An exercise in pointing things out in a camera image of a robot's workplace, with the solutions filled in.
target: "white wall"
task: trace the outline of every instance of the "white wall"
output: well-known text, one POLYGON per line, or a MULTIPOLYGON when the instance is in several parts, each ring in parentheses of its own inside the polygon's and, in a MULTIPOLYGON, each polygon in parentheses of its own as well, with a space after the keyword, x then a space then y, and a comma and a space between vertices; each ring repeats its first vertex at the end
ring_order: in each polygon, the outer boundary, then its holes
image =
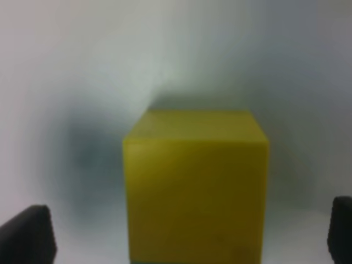
POLYGON ((57 263, 127 260, 115 150, 149 106, 251 108, 270 198, 328 212, 351 193, 351 15, 346 0, 1 0, 0 222, 49 204, 57 263))

